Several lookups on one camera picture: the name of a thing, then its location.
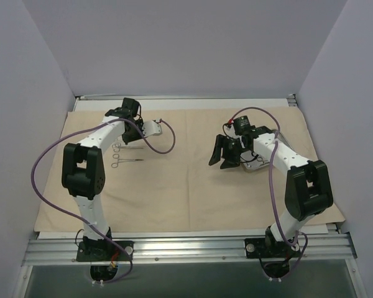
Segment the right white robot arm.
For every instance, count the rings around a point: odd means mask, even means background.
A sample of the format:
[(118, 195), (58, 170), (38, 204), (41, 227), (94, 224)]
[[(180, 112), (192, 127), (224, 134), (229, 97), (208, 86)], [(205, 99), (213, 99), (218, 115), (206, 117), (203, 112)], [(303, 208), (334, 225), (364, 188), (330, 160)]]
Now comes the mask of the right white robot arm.
[[(216, 136), (212, 166), (221, 169), (241, 165), (258, 168), (260, 159), (269, 165), (269, 188), (275, 222), (265, 231), (264, 249), (270, 256), (278, 256), (287, 246), (295, 246), (301, 228), (313, 217), (333, 205), (333, 193), (327, 165), (312, 161), (293, 151), (279, 139), (280, 132), (266, 126), (251, 125), (247, 116), (231, 119), (223, 125), (223, 133)], [(286, 177), (285, 211), (277, 212), (273, 171)]]

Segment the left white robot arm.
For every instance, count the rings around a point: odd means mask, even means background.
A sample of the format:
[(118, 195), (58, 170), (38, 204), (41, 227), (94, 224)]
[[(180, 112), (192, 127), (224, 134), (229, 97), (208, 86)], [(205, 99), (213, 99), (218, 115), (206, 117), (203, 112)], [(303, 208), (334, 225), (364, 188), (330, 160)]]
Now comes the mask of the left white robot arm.
[(98, 260), (108, 259), (113, 252), (110, 227), (104, 218), (100, 194), (106, 175), (103, 154), (116, 138), (128, 144), (142, 137), (139, 130), (144, 121), (140, 117), (140, 104), (124, 98), (122, 106), (105, 113), (103, 122), (109, 122), (76, 144), (68, 143), (63, 149), (62, 186), (74, 198), (84, 223), (83, 243), (86, 250)]

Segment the stainless steel instrument tray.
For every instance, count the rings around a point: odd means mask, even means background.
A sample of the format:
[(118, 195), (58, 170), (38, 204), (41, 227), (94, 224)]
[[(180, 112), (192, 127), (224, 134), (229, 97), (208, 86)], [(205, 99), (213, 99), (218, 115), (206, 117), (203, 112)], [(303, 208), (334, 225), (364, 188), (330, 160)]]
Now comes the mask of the stainless steel instrument tray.
[[(269, 129), (266, 126), (256, 127), (254, 130), (257, 130), (259, 135), (263, 134), (263, 133), (275, 133), (276, 132), (275, 129)], [(269, 163), (267, 165), (262, 165), (262, 164), (260, 164), (259, 162), (256, 161), (256, 159), (259, 156), (261, 156), (261, 155), (255, 153), (255, 152), (246, 151), (246, 152), (241, 154), (240, 162), (243, 165), (244, 169), (248, 172), (253, 172), (255, 170), (258, 170), (258, 169), (261, 169), (265, 166), (268, 166)]]

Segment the steel surgical scissors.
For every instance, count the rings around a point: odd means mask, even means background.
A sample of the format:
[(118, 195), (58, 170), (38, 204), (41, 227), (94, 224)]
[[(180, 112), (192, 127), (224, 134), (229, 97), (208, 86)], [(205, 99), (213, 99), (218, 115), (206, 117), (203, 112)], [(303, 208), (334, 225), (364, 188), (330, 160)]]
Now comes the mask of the steel surgical scissors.
[(129, 146), (129, 145), (125, 145), (125, 144), (122, 144), (122, 143), (119, 143), (119, 142), (114, 142), (111, 145), (111, 147), (113, 149), (113, 152), (115, 152), (115, 153), (118, 153), (121, 150), (141, 150), (141, 149), (144, 148), (142, 146)]

